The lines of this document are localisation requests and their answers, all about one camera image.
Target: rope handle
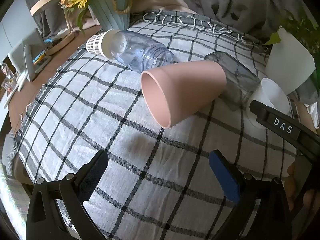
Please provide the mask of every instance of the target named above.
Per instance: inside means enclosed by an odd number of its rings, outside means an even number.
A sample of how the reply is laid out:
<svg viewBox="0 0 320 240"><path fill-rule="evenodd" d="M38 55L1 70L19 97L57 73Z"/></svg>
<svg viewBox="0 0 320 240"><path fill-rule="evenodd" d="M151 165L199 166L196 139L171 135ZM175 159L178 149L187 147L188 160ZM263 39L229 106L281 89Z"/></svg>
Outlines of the rope handle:
<svg viewBox="0 0 320 240"><path fill-rule="evenodd" d="M117 14L127 14L128 12L130 12L131 7L132 7L132 0L128 1L128 6L126 9L124 9L123 11L120 11L117 7L117 1L116 0L112 0L112 5L113 5L113 9L115 10L115 12Z"/></svg>

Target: wooden table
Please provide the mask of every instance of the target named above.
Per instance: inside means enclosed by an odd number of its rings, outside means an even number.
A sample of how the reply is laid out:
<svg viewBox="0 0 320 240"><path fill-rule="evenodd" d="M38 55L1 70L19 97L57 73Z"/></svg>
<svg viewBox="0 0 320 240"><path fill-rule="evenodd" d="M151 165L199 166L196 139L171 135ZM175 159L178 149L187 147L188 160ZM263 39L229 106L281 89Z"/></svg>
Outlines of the wooden table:
<svg viewBox="0 0 320 240"><path fill-rule="evenodd" d="M52 60L44 67L41 73L32 81L26 81L20 92L16 91L9 103L9 116L12 131L15 133L21 126L21 118L19 114L24 116L26 112L26 106L32 103L41 89L42 84L45 84L49 78L53 77L57 68L61 66L66 60L81 46L88 38L94 35L101 26L94 26L82 34L80 32L75 33L75 38L62 50L58 51L52 56Z"/></svg>

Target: pink cup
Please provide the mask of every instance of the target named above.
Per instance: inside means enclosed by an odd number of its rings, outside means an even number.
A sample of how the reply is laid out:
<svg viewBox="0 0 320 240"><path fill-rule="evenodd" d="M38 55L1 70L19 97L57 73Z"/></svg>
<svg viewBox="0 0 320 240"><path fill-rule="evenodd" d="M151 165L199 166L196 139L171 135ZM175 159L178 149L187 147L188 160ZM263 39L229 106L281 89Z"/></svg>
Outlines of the pink cup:
<svg viewBox="0 0 320 240"><path fill-rule="evenodd" d="M176 63L142 72L144 99L157 123L170 128L217 98L227 84L212 61Z"/></svg>

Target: screw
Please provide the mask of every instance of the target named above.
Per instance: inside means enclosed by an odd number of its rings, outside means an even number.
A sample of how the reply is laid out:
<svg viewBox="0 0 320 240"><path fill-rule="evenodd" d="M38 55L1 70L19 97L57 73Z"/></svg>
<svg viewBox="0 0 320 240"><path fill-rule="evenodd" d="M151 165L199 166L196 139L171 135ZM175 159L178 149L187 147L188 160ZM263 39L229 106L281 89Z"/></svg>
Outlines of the screw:
<svg viewBox="0 0 320 240"><path fill-rule="evenodd" d="M251 175L251 174L249 174L249 173L245 173L245 174L243 174L243 177L244 177L245 179L247 179L247 180L252 179L252 175Z"/></svg>
<svg viewBox="0 0 320 240"><path fill-rule="evenodd" d="M74 175L73 173L68 173L68 174L66 175L66 180L71 180L71 179L73 179L74 176L75 176L75 175Z"/></svg>
<svg viewBox="0 0 320 240"><path fill-rule="evenodd" d="M279 178L273 178L273 180L275 181L276 184L280 184L281 180Z"/></svg>
<svg viewBox="0 0 320 240"><path fill-rule="evenodd" d="M37 184L42 184L44 182L44 178L39 178L38 180L37 180Z"/></svg>

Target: table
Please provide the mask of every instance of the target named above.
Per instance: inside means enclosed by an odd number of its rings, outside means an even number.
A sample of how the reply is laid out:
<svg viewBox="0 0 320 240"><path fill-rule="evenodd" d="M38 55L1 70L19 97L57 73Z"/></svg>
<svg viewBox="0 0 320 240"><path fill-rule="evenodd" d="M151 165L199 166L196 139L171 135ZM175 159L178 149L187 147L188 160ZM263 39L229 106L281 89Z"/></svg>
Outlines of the table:
<svg viewBox="0 0 320 240"><path fill-rule="evenodd" d="M9 112L8 107L4 108L4 104L7 100L7 93L5 92L0 100L0 130L4 124L4 120L7 117L7 114Z"/></svg>
<svg viewBox="0 0 320 240"><path fill-rule="evenodd" d="M15 92L9 103L9 107L7 107L7 109L9 109L12 131L14 133L16 133L21 126L21 118L19 114L22 114L22 116L24 116L26 112L26 106L29 103L33 102L39 90L41 89L42 84L45 84L48 79L55 74L57 68L65 63L65 61L76 51L76 49L80 45L82 45L88 38L94 35L100 28L100 26L93 26L85 30L84 34L80 32L75 33L76 37L74 38L74 40L67 46L65 46L62 50L54 54L52 56L52 60L32 82L26 81L22 90L20 92Z"/></svg>

